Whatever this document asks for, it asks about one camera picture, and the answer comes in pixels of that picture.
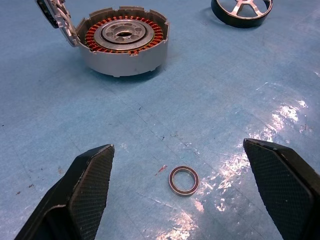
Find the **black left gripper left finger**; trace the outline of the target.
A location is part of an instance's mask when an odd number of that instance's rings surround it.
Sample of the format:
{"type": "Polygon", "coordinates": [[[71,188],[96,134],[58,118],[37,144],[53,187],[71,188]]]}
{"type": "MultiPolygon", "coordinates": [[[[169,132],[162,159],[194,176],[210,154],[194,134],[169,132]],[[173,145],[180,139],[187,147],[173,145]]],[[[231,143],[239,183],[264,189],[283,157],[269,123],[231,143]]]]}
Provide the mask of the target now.
{"type": "Polygon", "coordinates": [[[78,155],[43,196],[14,240],[95,240],[104,210],[115,148],[78,155]]]}

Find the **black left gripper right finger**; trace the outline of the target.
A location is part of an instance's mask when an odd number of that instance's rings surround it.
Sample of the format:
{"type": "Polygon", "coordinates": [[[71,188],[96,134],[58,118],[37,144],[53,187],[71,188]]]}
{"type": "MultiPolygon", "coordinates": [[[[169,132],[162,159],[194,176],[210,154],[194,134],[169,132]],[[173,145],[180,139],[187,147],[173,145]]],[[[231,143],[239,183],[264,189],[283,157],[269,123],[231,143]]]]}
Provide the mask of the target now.
{"type": "Polygon", "coordinates": [[[290,147],[245,138],[243,148],[283,240],[320,240],[320,175],[290,147]]]}

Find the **black rotor ring silver spokes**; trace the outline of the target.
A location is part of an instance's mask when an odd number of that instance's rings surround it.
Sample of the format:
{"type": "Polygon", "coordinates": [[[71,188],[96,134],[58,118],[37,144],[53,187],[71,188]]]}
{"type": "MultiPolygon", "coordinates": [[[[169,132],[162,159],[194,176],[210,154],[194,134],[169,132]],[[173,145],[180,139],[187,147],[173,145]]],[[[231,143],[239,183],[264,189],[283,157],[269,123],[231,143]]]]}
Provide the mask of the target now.
{"type": "Polygon", "coordinates": [[[227,11],[218,0],[211,0],[211,10],[214,15],[223,23],[235,28],[254,28],[259,27],[267,18],[273,8],[273,0],[262,0],[266,6],[266,11],[261,12],[254,0],[235,0],[236,5],[231,12],[227,11]],[[243,6],[250,6],[255,13],[253,17],[239,16],[238,13],[243,6]]]}

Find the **silver motor stator housing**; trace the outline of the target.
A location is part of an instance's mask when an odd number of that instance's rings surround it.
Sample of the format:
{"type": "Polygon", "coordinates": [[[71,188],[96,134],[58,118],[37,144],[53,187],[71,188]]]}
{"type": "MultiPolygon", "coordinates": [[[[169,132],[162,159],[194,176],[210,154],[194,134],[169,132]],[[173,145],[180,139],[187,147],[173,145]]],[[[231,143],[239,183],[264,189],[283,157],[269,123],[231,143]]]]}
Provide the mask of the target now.
{"type": "Polygon", "coordinates": [[[167,57],[169,22],[152,9],[121,6],[97,10],[81,20],[76,33],[86,65],[105,75],[151,72],[167,57]]]}

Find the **silver finned motor cover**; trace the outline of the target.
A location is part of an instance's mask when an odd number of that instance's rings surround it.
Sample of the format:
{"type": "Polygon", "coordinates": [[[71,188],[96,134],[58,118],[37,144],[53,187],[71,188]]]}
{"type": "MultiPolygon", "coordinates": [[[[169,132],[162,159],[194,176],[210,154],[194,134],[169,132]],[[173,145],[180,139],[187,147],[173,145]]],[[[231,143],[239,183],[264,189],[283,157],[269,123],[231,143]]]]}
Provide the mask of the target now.
{"type": "Polygon", "coordinates": [[[78,34],[71,21],[71,15],[65,6],[65,0],[34,0],[43,16],[54,29],[60,29],[62,35],[72,47],[79,43],[78,34]]]}

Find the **blue plastic table cover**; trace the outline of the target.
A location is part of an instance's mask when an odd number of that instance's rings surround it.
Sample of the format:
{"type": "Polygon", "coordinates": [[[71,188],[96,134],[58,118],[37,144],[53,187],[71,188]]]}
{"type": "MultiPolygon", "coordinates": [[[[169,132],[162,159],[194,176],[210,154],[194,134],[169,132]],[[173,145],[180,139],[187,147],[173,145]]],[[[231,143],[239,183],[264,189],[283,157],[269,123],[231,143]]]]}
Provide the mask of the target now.
{"type": "Polygon", "coordinates": [[[86,66],[35,0],[0,0],[0,240],[14,240],[76,156],[115,155],[96,240],[283,240],[245,138],[320,174],[320,0],[273,0],[257,28],[210,0],[66,0],[71,19],[138,6],[170,23],[165,63],[111,77],[86,66]]]}

